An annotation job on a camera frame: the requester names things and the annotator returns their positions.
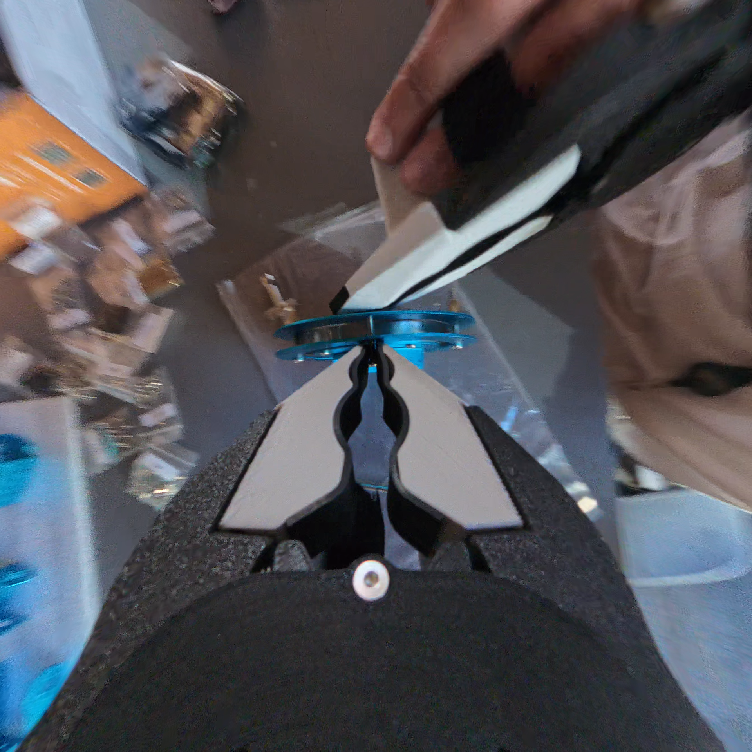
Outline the dark hardware bag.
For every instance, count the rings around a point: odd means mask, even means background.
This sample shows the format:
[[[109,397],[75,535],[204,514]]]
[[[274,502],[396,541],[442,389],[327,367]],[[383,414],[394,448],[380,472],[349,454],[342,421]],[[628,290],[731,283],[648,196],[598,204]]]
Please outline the dark hardware bag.
[[[166,163],[206,169],[237,134],[246,104],[211,77],[152,56],[125,71],[115,111],[121,128]]]

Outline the translucent plastic tray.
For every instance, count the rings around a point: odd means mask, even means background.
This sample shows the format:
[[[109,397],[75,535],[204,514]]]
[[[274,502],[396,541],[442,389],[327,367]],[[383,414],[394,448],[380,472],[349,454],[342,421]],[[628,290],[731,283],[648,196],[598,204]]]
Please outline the translucent plastic tray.
[[[751,750],[751,515],[679,489],[620,497],[624,573],[665,663],[726,750]]]

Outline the clear plastic bag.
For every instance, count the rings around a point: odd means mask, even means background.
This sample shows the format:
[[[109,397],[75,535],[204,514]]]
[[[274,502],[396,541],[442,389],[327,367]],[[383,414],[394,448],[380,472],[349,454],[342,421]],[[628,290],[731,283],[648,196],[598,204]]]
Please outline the clear plastic bag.
[[[276,353],[287,344],[275,333],[283,325],[265,311],[269,297],[259,282],[276,277],[282,295],[297,302],[298,321],[328,316],[336,290],[386,238],[381,207],[374,202],[336,214],[334,210],[289,221],[293,240],[217,284],[221,301],[262,371],[277,402],[289,397],[333,362],[286,362]],[[439,310],[473,316],[476,340],[461,350],[428,352],[426,373],[466,405],[482,408],[553,475],[592,521],[601,510],[588,485],[572,468],[539,407],[515,375],[475,306],[456,283],[415,303],[408,310]]]

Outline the blue round turntable base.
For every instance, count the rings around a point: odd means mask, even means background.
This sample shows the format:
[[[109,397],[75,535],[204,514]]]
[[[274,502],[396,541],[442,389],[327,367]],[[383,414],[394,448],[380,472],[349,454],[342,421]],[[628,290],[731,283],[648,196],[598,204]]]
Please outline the blue round turntable base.
[[[475,342],[475,319],[451,311],[392,309],[330,315],[282,326],[275,337],[287,345],[276,353],[286,362],[334,362],[354,347],[387,345],[418,368],[425,355],[461,350]]]

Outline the grey desk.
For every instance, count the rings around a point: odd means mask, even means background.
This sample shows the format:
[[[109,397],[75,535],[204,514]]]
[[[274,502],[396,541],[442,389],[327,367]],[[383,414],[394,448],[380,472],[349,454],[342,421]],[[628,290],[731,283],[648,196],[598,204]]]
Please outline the grey desk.
[[[220,302],[215,287],[235,277],[287,241],[284,221],[338,202],[356,208],[375,196],[363,137],[372,110],[413,43],[425,17],[422,2],[242,2],[230,18],[214,21],[205,2],[83,2],[112,65],[137,60],[151,45],[195,63],[229,85],[249,105],[249,123],[233,141],[230,158],[212,178],[209,204],[217,230],[203,250],[183,256],[186,283],[168,295],[176,311],[161,350],[174,378],[186,443],[200,455],[199,468],[252,420],[275,404],[257,361]],[[589,278],[590,236],[580,219],[479,271],[462,287],[495,345],[570,464],[602,503],[598,523],[613,541],[614,491],[605,428],[606,379],[597,304]],[[73,564],[83,553],[89,606],[98,616],[109,588],[155,512],[125,491],[126,465],[92,480],[78,511],[57,504],[47,480],[28,503],[2,508],[2,561],[33,554],[33,564],[54,565],[61,552]],[[88,638],[79,624],[81,577],[46,569],[20,588],[32,616],[2,636]],[[728,659],[750,669],[750,574],[725,585],[658,591],[679,611],[674,624],[689,640],[702,636]],[[692,631],[697,628],[697,635]]]

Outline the metal cross wrench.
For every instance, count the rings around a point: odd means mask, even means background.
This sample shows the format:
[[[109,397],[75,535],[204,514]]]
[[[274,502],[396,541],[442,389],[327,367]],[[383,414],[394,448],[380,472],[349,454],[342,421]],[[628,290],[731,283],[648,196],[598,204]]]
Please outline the metal cross wrench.
[[[259,282],[270,301],[270,305],[265,311],[266,317],[270,321],[279,322],[280,325],[296,323],[298,321],[297,302],[282,295],[276,277],[265,273],[260,275]]]

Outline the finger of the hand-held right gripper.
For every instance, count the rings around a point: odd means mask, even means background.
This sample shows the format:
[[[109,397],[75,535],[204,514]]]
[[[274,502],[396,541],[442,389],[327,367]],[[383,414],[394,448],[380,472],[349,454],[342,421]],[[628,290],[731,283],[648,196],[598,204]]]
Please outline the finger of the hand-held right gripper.
[[[544,206],[577,172],[572,146],[507,190],[472,219],[451,230],[437,208],[423,202],[346,282],[346,289],[437,289],[546,230]]]
[[[426,234],[424,221],[408,220],[391,235],[336,293],[332,313],[382,311],[433,293],[494,258],[548,230],[552,217],[531,217],[494,232]]]

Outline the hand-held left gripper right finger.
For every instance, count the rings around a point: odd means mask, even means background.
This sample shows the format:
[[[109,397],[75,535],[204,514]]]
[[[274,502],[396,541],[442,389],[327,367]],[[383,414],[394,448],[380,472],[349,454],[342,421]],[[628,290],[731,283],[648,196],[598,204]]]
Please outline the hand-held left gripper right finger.
[[[523,518],[468,409],[384,344],[375,351],[383,420],[393,434],[387,510],[399,533],[519,530]]]

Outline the person's right hand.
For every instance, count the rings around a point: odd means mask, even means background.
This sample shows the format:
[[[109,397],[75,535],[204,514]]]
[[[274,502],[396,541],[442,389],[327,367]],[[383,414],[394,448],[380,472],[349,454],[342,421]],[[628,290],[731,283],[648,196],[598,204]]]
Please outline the person's right hand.
[[[508,52],[513,79],[538,93],[640,1],[434,2],[418,40],[375,110],[366,136],[370,154],[399,165],[401,182],[433,196],[459,176],[447,139],[428,123],[441,101],[492,53]]]

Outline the orange and white box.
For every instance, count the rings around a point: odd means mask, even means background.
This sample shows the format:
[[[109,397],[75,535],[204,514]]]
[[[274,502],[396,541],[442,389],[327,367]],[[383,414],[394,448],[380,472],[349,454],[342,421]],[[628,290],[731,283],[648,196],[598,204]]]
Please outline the orange and white box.
[[[82,2],[1,3],[1,254],[147,191]]]

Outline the pile of small parts bags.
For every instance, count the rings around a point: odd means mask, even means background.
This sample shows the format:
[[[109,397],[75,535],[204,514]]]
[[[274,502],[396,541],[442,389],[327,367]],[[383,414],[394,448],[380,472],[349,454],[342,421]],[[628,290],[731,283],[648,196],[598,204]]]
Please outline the pile of small parts bags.
[[[37,343],[2,334],[2,401],[72,400],[87,474],[125,464],[127,493],[162,511],[196,465],[156,362],[176,315],[164,301],[183,285],[175,258],[213,225],[188,187],[157,183],[82,225],[22,199],[2,209],[2,230],[19,237],[2,264],[42,329]]]

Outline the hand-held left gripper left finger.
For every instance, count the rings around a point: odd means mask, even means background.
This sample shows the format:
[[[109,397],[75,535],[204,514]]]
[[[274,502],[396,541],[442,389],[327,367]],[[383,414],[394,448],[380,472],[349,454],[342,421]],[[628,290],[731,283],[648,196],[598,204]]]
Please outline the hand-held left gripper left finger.
[[[218,526],[249,533],[348,533],[358,486],[350,439],[362,422],[369,355],[356,345],[283,400]]]

